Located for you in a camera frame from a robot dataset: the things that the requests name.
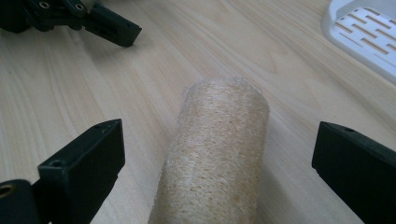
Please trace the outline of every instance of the loofah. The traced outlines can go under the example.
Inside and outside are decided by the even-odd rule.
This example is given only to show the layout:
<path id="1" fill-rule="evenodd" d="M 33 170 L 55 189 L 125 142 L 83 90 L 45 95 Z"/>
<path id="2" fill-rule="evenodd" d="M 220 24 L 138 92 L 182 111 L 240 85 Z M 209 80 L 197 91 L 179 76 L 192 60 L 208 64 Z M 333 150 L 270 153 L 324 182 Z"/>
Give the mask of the loofah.
<path id="1" fill-rule="evenodd" d="M 268 116 L 244 79 L 189 88 L 148 224 L 254 223 Z"/>

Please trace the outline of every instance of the white plastic tray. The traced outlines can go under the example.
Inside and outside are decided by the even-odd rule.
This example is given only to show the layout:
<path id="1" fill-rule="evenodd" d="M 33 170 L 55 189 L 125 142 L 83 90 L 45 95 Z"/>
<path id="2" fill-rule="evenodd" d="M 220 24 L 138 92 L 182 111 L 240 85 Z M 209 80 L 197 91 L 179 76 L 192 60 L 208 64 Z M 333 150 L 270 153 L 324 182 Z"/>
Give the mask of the white plastic tray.
<path id="1" fill-rule="evenodd" d="M 396 84 L 396 0 L 332 0 L 321 28 L 340 49 Z"/>

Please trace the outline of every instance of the wooden table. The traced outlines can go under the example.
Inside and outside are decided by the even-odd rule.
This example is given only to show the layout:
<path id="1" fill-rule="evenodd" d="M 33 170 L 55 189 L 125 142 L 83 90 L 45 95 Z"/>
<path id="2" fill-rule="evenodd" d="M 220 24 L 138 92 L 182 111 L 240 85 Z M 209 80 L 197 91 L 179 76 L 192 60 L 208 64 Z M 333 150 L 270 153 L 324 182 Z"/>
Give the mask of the wooden table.
<path id="1" fill-rule="evenodd" d="M 271 106 L 258 223 L 361 223 L 311 168 L 321 120 L 396 148 L 396 87 L 335 47 L 329 0 L 112 0 L 143 31 L 120 48 L 86 31 L 0 31 L 0 182 L 92 125 L 123 121 L 127 163 L 93 223 L 147 223 L 183 91 L 245 77 Z"/>

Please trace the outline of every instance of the natural sponge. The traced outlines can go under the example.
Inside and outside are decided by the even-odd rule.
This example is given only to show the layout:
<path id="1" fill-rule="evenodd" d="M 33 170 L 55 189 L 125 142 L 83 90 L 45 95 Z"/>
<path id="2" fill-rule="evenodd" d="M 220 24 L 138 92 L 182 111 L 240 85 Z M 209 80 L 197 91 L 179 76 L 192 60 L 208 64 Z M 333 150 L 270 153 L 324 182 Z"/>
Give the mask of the natural sponge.
<path id="1" fill-rule="evenodd" d="M 148 224 L 254 223 L 268 116 L 242 78 L 189 88 Z"/>

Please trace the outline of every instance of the wood grain surface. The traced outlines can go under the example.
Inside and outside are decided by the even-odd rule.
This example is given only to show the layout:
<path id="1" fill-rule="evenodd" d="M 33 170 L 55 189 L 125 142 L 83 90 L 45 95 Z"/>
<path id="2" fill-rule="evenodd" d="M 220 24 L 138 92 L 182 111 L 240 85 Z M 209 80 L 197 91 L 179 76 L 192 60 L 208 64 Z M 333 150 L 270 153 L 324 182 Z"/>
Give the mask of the wood grain surface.
<path id="1" fill-rule="evenodd" d="M 245 77 L 271 107 L 257 223 L 361 223 L 311 168 L 321 120 L 396 149 L 396 87 L 320 30 L 329 0 L 108 0 L 130 48 L 68 27 L 0 31 L 0 182 L 122 119 L 126 165 L 92 223 L 147 223 L 184 90 Z"/>

